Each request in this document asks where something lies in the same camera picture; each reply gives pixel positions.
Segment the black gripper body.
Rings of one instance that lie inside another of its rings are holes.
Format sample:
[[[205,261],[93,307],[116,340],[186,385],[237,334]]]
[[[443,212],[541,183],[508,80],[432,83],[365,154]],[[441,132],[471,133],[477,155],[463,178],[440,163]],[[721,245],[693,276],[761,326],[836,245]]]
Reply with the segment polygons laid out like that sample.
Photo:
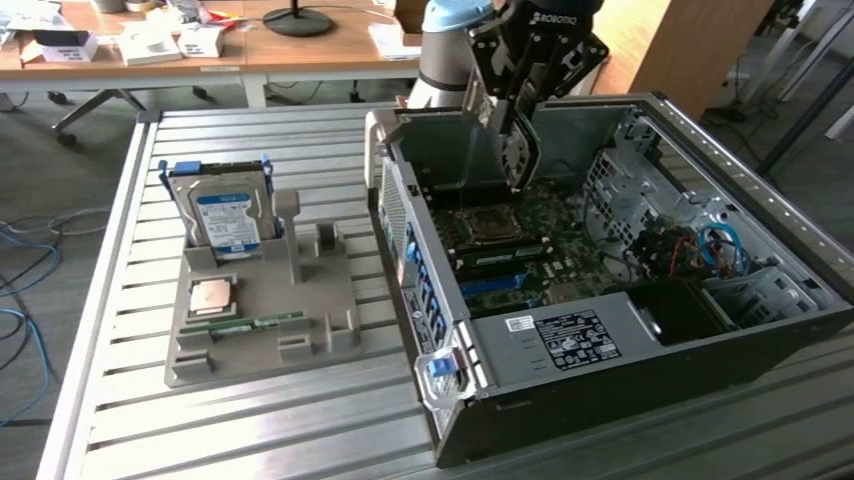
[[[603,1],[507,1],[503,22],[520,24],[528,34],[587,35],[601,6]]]

